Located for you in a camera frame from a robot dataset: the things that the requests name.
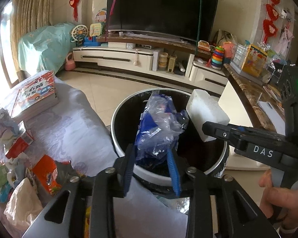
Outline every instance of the white bracelet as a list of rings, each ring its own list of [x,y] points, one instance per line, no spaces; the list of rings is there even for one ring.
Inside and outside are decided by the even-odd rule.
[[[287,229],[284,229],[282,226],[280,226],[279,232],[282,232],[283,234],[293,234],[294,232],[296,232],[297,228],[298,227],[291,230],[287,230]]]

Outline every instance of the crumpled tissue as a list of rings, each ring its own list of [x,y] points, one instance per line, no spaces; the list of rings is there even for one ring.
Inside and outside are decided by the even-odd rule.
[[[29,179],[24,178],[13,191],[4,214],[15,228],[25,231],[42,210],[42,204]]]

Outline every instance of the red box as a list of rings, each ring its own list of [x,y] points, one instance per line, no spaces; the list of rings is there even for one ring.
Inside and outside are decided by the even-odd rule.
[[[21,152],[24,152],[34,141],[31,131],[26,129],[24,122],[20,122],[20,136],[13,142],[12,146],[7,149],[4,146],[4,153],[8,159],[16,158]]]

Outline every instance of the teal cloth cover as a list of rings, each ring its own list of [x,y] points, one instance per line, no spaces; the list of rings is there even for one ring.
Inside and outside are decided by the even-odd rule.
[[[21,37],[18,44],[20,69],[31,76],[43,70],[56,73],[75,47],[75,42],[71,42],[74,27],[71,23],[58,23],[38,28]]]

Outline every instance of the white tv cabinet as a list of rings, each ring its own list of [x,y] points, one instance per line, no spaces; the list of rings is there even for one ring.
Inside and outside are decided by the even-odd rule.
[[[189,56],[185,76],[167,73],[166,71],[153,71],[153,51],[151,49],[138,49],[138,54],[136,55],[136,49],[76,47],[73,49],[73,55],[76,62],[94,62],[99,66],[155,75],[177,81],[179,85],[185,83],[193,86],[193,88],[205,89],[219,96],[221,96],[227,83],[227,78],[222,71],[204,67],[196,63],[193,65],[194,55]]]

